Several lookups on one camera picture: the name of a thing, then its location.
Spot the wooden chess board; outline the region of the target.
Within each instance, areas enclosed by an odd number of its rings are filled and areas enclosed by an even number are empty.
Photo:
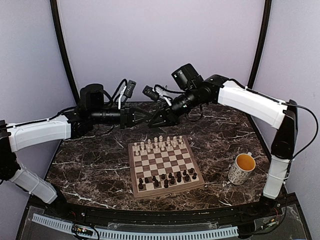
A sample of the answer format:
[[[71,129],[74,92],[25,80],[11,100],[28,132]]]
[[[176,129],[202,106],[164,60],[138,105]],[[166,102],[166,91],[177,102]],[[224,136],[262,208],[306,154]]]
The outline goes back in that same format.
[[[132,192],[135,199],[155,198],[167,194],[190,191],[204,187],[205,181],[198,167],[188,139],[185,135],[168,136],[164,139],[161,135],[153,140],[133,142],[128,144],[128,156]],[[194,168],[197,173],[196,179],[189,170]],[[187,171],[189,181],[185,181],[183,171]],[[177,172],[181,172],[181,182],[177,182]],[[170,183],[169,173],[175,179]],[[164,180],[161,175],[165,174],[168,179],[168,188],[164,188]],[[159,187],[154,187],[152,177],[156,176]],[[139,189],[139,178],[143,180],[143,189]]]

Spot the dark chess bishop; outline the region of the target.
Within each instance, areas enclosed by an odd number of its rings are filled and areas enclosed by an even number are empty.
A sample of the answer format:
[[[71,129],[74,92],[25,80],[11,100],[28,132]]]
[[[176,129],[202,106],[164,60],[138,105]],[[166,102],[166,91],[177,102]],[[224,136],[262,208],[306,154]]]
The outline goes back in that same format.
[[[171,184],[171,185],[174,185],[174,184],[175,184],[175,177],[174,177],[174,176],[170,179],[170,184]]]

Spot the dark chess queen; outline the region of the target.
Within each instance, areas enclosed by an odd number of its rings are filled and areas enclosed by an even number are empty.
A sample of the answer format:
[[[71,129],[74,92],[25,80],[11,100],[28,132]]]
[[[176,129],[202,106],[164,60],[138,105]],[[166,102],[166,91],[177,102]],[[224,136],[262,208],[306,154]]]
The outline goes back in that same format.
[[[154,187],[155,187],[155,188],[158,188],[158,187],[159,187],[159,181],[158,181],[158,180],[155,180],[155,181],[154,181]]]

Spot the dark chess king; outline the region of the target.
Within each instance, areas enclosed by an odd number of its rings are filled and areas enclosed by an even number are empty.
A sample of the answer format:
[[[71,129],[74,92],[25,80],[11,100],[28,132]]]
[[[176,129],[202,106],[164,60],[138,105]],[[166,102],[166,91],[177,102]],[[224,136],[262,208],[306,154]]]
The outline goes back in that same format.
[[[164,188],[168,188],[169,187],[169,181],[168,179],[164,180]]]

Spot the patterned mug yellow inside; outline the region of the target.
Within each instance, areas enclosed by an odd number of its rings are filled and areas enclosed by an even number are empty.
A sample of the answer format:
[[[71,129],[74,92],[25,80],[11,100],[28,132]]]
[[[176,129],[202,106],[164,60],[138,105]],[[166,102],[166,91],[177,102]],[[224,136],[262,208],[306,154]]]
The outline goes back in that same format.
[[[236,186],[242,185],[249,179],[255,168],[256,161],[252,153],[240,153],[228,171],[228,180]]]

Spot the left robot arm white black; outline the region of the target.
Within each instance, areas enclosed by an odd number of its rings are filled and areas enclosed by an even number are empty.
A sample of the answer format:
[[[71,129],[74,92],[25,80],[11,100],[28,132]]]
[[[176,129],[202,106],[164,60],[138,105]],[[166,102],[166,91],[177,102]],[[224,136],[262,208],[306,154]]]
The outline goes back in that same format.
[[[23,123],[0,122],[0,179],[10,181],[31,195],[51,204],[51,210],[60,218],[67,218],[70,206],[58,189],[17,160],[16,153],[30,146],[56,141],[78,139],[92,131],[94,125],[118,125],[132,128],[147,121],[150,114],[119,101],[114,106],[102,84],[93,83],[80,90],[80,99],[75,107],[61,110],[57,115]]]

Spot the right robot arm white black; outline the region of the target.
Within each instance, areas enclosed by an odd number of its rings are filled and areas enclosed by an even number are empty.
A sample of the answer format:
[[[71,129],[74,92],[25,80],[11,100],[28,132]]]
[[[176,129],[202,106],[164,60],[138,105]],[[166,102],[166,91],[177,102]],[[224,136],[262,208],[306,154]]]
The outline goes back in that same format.
[[[298,135],[297,103],[274,99],[218,74],[203,79],[190,63],[171,75],[182,93],[171,103],[158,108],[149,120],[149,128],[176,126],[180,123],[180,116],[202,104],[213,103],[249,114],[277,130],[271,144],[271,163],[262,193],[265,198],[255,205],[255,213],[266,217],[275,208],[273,200],[288,178],[288,167],[294,159]]]

